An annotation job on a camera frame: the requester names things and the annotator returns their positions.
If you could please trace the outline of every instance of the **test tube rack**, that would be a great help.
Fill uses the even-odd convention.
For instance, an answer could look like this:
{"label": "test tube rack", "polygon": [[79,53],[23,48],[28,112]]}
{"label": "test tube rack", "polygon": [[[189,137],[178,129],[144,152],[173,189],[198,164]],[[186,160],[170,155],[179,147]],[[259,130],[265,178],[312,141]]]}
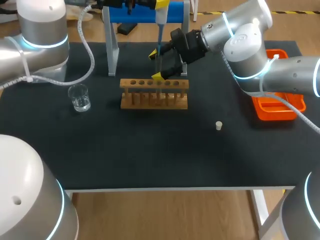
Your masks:
{"label": "test tube rack", "polygon": [[189,81],[122,78],[122,109],[188,109]]}

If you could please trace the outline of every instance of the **orange container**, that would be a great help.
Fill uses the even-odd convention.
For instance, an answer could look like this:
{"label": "orange container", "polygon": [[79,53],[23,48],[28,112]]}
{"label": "orange container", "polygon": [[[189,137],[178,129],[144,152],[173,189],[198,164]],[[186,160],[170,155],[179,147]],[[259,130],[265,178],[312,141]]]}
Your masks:
{"label": "orange container", "polygon": [[[267,49],[266,54],[269,59],[272,59],[275,54],[279,54],[279,59],[288,58],[287,53],[281,49]],[[306,110],[303,95],[283,92],[277,92],[275,95],[288,101],[302,113]],[[290,108],[274,98],[252,97],[252,101],[255,111],[262,121],[288,121],[297,117],[297,114]]]}

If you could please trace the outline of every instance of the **black table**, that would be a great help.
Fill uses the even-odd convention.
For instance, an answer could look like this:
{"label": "black table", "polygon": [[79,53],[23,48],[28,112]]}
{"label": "black table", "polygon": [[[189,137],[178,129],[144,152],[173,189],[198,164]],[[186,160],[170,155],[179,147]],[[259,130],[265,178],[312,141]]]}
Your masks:
{"label": "black table", "polygon": [[[67,87],[48,83],[12,86],[0,101],[0,134],[33,146],[65,189],[295,186],[318,163],[319,136],[300,119],[260,121],[220,55],[188,67],[188,110],[121,110],[120,78],[150,78],[156,43],[120,43],[116,77],[108,77],[105,44],[90,46],[96,67],[84,82],[88,112],[73,110]],[[292,41],[266,47],[301,55]],[[71,43],[68,81],[88,68],[84,47]],[[318,124],[320,101],[305,102],[305,115]]]}

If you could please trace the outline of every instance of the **small white cap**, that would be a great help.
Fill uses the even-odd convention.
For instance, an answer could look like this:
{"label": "small white cap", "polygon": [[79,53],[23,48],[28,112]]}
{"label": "small white cap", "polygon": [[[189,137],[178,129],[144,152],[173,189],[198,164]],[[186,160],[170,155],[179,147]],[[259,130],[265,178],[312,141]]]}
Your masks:
{"label": "small white cap", "polygon": [[220,131],[222,128],[222,122],[221,121],[217,121],[215,123],[215,129],[217,129],[218,131]]}

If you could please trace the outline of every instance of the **pipette stand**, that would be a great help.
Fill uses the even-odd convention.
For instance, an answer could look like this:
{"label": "pipette stand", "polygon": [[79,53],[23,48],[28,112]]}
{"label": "pipette stand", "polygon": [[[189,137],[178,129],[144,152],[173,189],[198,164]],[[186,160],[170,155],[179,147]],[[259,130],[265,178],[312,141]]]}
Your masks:
{"label": "pipette stand", "polygon": [[[168,8],[167,24],[181,23],[183,33],[189,32],[189,0],[170,2]],[[145,6],[136,5],[132,9],[131,15],[128,15],[127,8],[109,8],[102,9],[104,33],[106,43],[106,53],[108,60],[109,76],[115,76],[119,57],[119,46],[117,42],[114,23],[156,23],[156,11]],[[187,64],[183,63],[183,73],[181,76],[187,76]]]}

